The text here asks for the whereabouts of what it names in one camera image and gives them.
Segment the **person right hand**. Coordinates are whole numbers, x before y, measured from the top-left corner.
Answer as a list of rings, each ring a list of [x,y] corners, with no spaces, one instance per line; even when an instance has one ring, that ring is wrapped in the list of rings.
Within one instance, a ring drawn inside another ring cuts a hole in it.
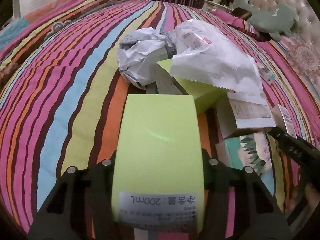
[[[298,195],[299,190],[298,187],[295,187],[292,193],[292,197],[289,200],[286,210],[293,211],[296,205],[298,204]],[[316,207],[319,204],[319,192],[312,186],[312,184],[307,183],[304,188],[304,196],[308,202],[308,207],[311,213],[313,213]]]

